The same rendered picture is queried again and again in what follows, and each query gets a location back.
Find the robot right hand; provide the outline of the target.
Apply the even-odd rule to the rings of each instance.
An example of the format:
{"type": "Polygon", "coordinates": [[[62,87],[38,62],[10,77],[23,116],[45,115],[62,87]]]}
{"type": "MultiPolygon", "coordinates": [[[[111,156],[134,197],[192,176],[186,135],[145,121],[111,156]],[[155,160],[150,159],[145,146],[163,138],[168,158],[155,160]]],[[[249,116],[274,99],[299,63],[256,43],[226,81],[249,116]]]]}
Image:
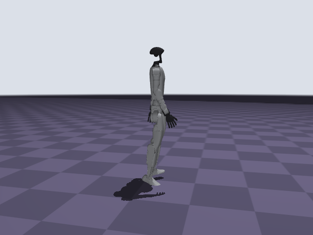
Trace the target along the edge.
{"type": "MultiPolygon", "coordinates": [[[[169,110],[168,110],[169,111],[169,110]]],[[[163,111],[162,111],[163,112],[163,111]]],[[[163,112],[163,114],[164,114],[164,112],[163,112]]],[[[172,115],[170,115],[170,112],[169,113],[167,113],[166,115],[164,114],[164,116],[166,116],[166,121],[167,121],[167,123],[168,123],[168,126],[169,126],[169,128],[170,128],[170,125],[171,125],[171,128],[172,128],[172,124],[173,124],[173,127],[175,127],[175,125],[177,125],[176,124],[176,122],[174,121],[174,119],[177,121],[177,119],[174,117],[174,116],[172,116],[172,115]],[[171,122],[172,122],[172,124],[171,124],[171,122]],[[175,125],[174,125],[174,123],[175,123],[175,125]],[[169,125],[169,123],[170,123],[170,125],[169,125]]]]}

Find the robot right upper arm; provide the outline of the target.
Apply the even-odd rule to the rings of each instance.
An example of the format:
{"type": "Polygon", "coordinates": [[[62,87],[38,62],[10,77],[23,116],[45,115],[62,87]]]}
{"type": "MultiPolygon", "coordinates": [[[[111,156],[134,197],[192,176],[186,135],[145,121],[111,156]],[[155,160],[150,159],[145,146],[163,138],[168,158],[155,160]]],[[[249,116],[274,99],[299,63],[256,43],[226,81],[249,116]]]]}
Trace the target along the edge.
{"type": "Polygon", "coordinates": [[[152,76],[153,76],[153,93],[155,95],[155,91],[159,89],[160,85],[160,76],[161,76],[161,70],[159,68],[152,69],[152,76]]]}

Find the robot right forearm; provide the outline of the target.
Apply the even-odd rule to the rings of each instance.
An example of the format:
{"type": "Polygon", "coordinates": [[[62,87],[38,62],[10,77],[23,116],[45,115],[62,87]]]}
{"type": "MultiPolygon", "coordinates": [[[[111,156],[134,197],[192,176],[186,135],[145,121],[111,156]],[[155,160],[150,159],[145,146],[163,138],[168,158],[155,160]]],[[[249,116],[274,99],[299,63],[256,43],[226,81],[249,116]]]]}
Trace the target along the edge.
{"type": "Polygon", "coordinates": [[[169,113],[166,104],[164,104],[164,100],[163,100],[163,96],[161,93],[160,89],[157,89],[155,91],[155,95],[156,95],[156,101],[158,102],[158,104],[160,105],[160,109],[164,112],[164,114],[166,115],[167,113],[169,113]]]}

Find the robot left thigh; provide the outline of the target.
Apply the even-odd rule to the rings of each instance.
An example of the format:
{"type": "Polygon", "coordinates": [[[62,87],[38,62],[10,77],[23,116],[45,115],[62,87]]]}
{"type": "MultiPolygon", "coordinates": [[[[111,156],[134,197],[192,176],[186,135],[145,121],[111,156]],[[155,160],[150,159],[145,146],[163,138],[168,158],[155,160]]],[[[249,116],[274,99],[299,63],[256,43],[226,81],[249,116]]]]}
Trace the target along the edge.
{"type": "MultiPolygon", "coordinates": [[[[166,129],[166,116],[164,116],[164,114],[162,113],[162,117],[163,117],[163,125],[164,125],[164,133],[165,133],[165,129],[166,129]]],[[[156,123],[157,124],[157,123],[156,123]]],[[[163,133],[163,135],[164,135],[163,133]]],[[[151,139],[151,143],[154,143],[153,138],[151,139]]]]}

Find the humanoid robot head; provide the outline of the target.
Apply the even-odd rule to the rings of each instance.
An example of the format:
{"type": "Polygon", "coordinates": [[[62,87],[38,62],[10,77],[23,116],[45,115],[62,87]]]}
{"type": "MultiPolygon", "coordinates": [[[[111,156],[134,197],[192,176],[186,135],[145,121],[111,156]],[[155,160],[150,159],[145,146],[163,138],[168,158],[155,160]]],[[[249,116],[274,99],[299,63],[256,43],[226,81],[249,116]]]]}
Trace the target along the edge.
{"type": "Polygon", "coordinates": [[[155,65],[159,65],[159,63],[162,63],[161,55],[164,52],[164,50],[160,47],[154,47],[150,50],[150,54],[153,54],[155,57],[159,56],[159,61],[154,61],[154,64],[152,67],[155,67],[155,65]]]}

